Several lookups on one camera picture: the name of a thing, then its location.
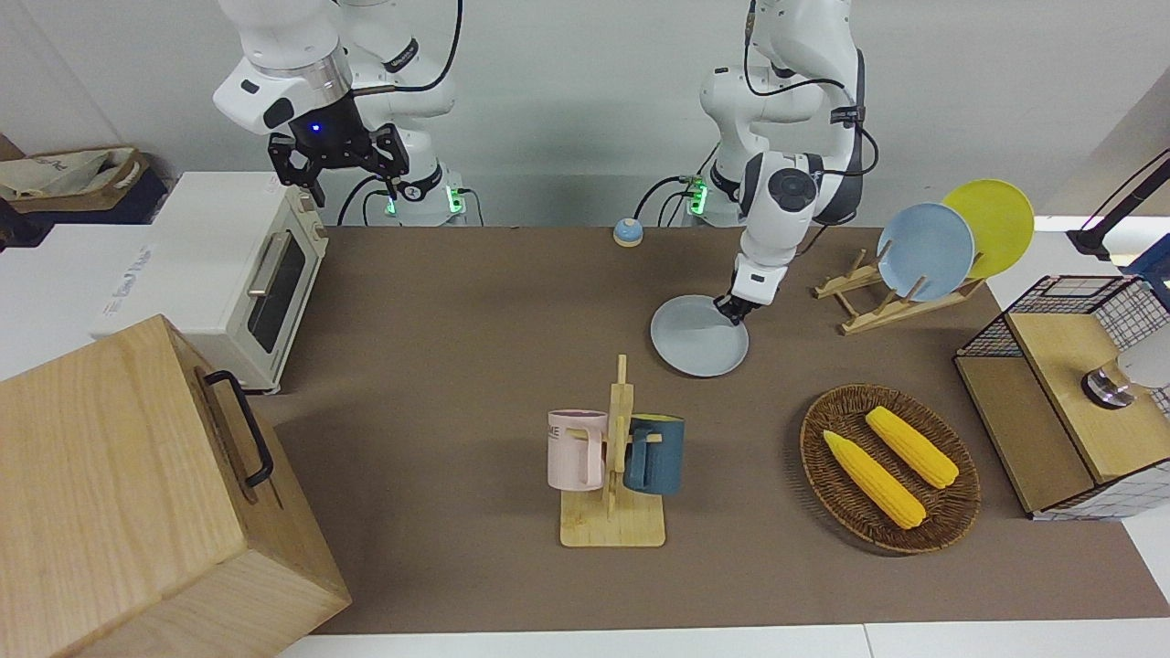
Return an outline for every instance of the wooden mug stand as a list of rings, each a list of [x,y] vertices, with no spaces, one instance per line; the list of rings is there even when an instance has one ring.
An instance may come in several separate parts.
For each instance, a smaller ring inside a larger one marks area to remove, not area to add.
[[[907,317],[914,317],[915,315],[922,315],[923,313],[930,313],[931,310],[938,310],[959,302],[965,302],[971,299],[971,295],[982,288],[986,281],[985,279],[968,279],[945,297],[929,302],[911,301],[914,295],[922,288],[922,286],[925,285],[927,277],[924,275],[918,277],[918,280],[910,288],[910,292],[903,297],[886,286],[882,281],[881,273],[878,270],[878,263],[886,256],[893,244],[893,240],[888,240],[882,246],[881,252],[878,253],[878,256],[866,265],[861,263],[866,260],[867,252],[866,249],[861,249],[858,253],[858,258],[853,259],[853,265],[849,266],[848,272],[840,276],[831,277],[825,281],[824,285],[817,286],[812,289],[812,295],[818,300],[832,296],[841,304],[845,313],[849,314],[849,318],[838,327],[838,330],[840,330],[842,335],[848,336],[852,334],[860,334],[861,331],[890,324],[893,322],[897,322],[899,320],[906,320]],[[975,262],[978,262],[982,255],[983,254],[976,254]],[[849,303],[849,300],[845,297],[845,293],[875,285],[886,287],[888,293],[882,299],[881,303],[879,303],[873,310],[858,313],[853,304]]]
[[[666,543],[662,496],[621,484],[634,411],[634,385],[626,382],[626,355],[618,355],[618,382],[610,386],[610,431],[605,436],[605,484],[592,492],[560,492],[560,543],[581,547],[660,547]]]

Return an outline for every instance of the oven window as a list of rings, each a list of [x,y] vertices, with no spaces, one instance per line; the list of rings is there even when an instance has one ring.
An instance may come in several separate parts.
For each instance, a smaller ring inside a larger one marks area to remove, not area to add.
[[[276,279],[268,296],[256,300],[252,307],[252,316],[248,317],[248,331],[268,354],[273,354],[276,347],[276,337],[284,325],[284,316],[288,315],[289,306],[292,303],[302,272],[304,272],[304,252],[295,239],[289,240],[288,251],[284,252],[284,259],[276,269]]]

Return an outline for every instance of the yellow corn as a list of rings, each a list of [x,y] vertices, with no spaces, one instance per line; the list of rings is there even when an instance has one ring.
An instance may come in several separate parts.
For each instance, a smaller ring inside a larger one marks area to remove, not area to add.
[[[889,471],[874,461],[865,448],[828,430],[825,430],[825,443],[849,479],[869,496],[869,500],[876,502],[899,528],[909,530],[922,525],[927,518],[927,508],[914,498],[914,494],[906,491],[902,482],[890,475]]]
[[[866,423],[902,461],[936,489],[945,488],[958,477],[958,466],[917,430],[885,406],[866,414]]]

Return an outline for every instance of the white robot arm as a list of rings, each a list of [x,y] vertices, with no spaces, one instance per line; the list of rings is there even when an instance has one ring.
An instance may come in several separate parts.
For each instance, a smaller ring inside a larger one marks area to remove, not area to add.
[[[715,301],[734,324],[751,310],[772,303],[811,221],[844,224],[853,218],[860,203],[865,64],[849,34],[848,13],[849,0],[752,2],[750,42],[771,62],[769,81],[773,89],[762,91],[753,88],[750,77],[739,80],[751,96],[762,100],[824,89],[832,108],[831,144],[826,155],[769,150],[751,153],[742,183],[734,185],[720,173],[718,159],[708,172],[713,184],[729,200],[735,199],[737,224],[744,226],[731,289]],[[797,107],[797,102],[790,105]],[[739,117],[734,122],[735,133],[748,133],[749,119],[757,116]],[[732,125],[727,117],[717,118],[723,119],[724,137]],[[737,162],[745,142],[734,140],[727,148],[721,143],[720,157]],[[758,138],[748,145],[768,144]]]
[[[700,219],[717,227],[742,226],[739,184],[748,160],[771,150],[751,131],[756,123],[810,119],[827,97],[830,144],[807,153],[821,194],[814,215],[821,224],[852,218],[861,197],[860,178],[826,176],[860,169],[865,118],[865,62],[849,32],[851,0],[753,0],[748,13],[743,67],[722,67],[708,76],[700,101],[720,129],[715,163],[703,172],[708,192]],[[748,66],[753,47],[766,66]]]
[[[282,183],[310,189],[323,205],[317,174],[358,166],[385,181],[392,199],[402,192],[404,214],[429,221],[438,206],[438,224],[452,215],[448,196],[460,185],[457,174],[435,157],[428,133],[397,125],[450,111],[450,61],[440,68],[419,54],[391,0],[219,4],[240,33],[245,57],[215,91],[215,105],[239,125],[269,135]],[[373,97],[387,91],[412,92]],[[438,204],[422,208],[432,190]]]
[[[445,67],[419,52],[418,40],[395,16],[395,6],[391,0],[340,0],[342,41],[349,49],[358,110],[370,130],[393,123],[410,160],[410,171],[398,186],[401,198],[370,224],[439,226],[463,212],[457,193],[463,183],[439,159],[431,133],[418,119],[449,112],[455,89],[443,75]],[[438,84],[428,87],[436,80]],[[420,91],[362,95],[387,85]]]

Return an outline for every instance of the box handle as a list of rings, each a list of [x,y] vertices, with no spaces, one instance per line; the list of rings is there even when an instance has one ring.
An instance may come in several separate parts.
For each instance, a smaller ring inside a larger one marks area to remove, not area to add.
[[[252,277],[252,283],[248,285],[249,297],[267,297],[271,293],[273,283],[276,282],[276,274],[280,272],[281,263],[284,262],[284,254],[288,253],[291,242],[292,233],[288,231],[271,235],[268,239],[268,246],[264,248],[264,255],[260,260],[260,267],[256,268],[256,275]]]
[[[243,395],[243,386],[240,385],[240,381],[235,378],[235,375],[232,375],[227,370],[216,370],[205,376],[204,382],[208,386],[213,386],[220,382],[228,382],[232,385],[232,392],[235,393],[235,399],[240,403],[240,411],[243,412],[243,419],[248,423],[248,430],[252,432],[253,440],[256,441],[256,452],[260,453],[260,471],[256,471],[243,480],[245,485],[255,488],[273,475],[273,454],[268,452],[264,434],[261,433],[260,425],[256,424],[256,417],[252,414],[252,405],[248,404],[248,398]]]
[[[130,173],[128,173],[126,177],[123,178],[122,180],[115,183],[113,187],[116,190],[122,190],[123,187],[129,187],[130,184],[132,184],[135,181],[135,178],[138,178],[138,172],[140,172],[142,170],[143,170],[143,165],[140,163],[135,163],[135,166],[133,166],[133,169],[130,170]]]

